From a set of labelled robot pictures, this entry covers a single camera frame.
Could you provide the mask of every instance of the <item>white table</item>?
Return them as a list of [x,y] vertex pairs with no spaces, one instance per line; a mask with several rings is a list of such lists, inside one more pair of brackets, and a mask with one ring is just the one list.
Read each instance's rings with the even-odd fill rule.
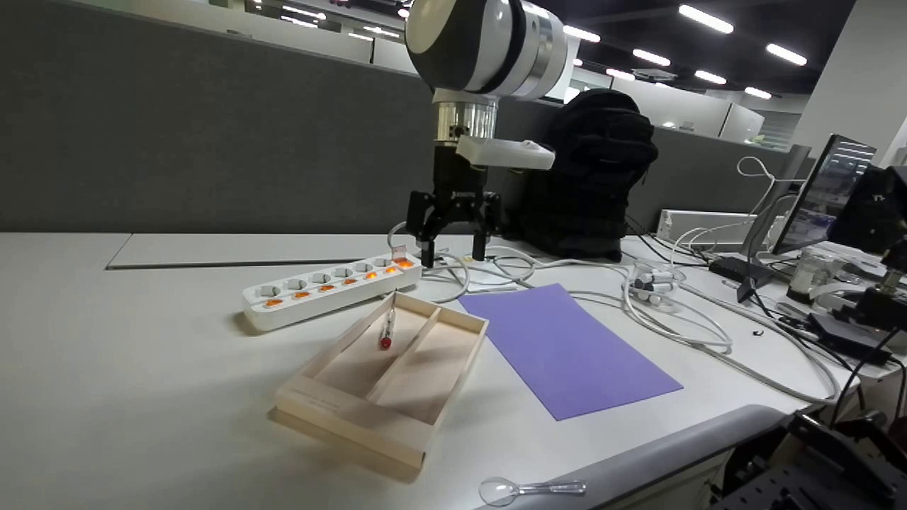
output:
[[[239,293],[297,267],[104,271],[110,261],[294,261],[384,250],[381,234],[0,234],[4,508],[477,508],[486,477],[554,478],[739,404],[804,409],[615,310],[588,305],[683,392],[554,421],[486,344],[422,477],[402,485],[267,420],[274,387],[372,305],[250,334]],[[620,281],[606,270],[545,270],[532,284],[617,293]],[[453,287],[419,284],[416,295],[442,297]],[[745,317],[697,297],[683,300],[735,331],[739,363],[827,395],[789,339],[753,334]]]

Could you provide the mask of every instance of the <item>purple paper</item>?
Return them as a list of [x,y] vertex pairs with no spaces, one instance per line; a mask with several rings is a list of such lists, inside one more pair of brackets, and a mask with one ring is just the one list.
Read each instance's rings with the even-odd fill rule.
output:
[[561,287],[469,295],[460,304],[491,321],[491,344],[559,421],[680,387]]

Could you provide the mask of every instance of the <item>power strip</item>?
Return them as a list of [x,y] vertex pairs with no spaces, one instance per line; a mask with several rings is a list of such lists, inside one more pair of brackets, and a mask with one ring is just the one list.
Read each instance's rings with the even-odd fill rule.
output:
[[243,315],[257,331],[283,328],[419,284],[422,263],[412,256],[365,259],[243,290]]
[[666,243],[739,250],[753,212],[660,209],[656,239]]

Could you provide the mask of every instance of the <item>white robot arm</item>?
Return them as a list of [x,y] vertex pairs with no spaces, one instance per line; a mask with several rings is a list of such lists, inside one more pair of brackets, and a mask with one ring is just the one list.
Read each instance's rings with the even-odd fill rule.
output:
[[440,104],[433,193],[412,193],[406,226],[430,267],[433,239],[453,220],[471,220],[474,259],[481,261],[498,220],[498,198],[486,193],[486,169],[554,164],[554,154],[532,141],[493,140],[495,103],[541,96],[561,80],[565,25],[522,0],[415,0],[406,47]]

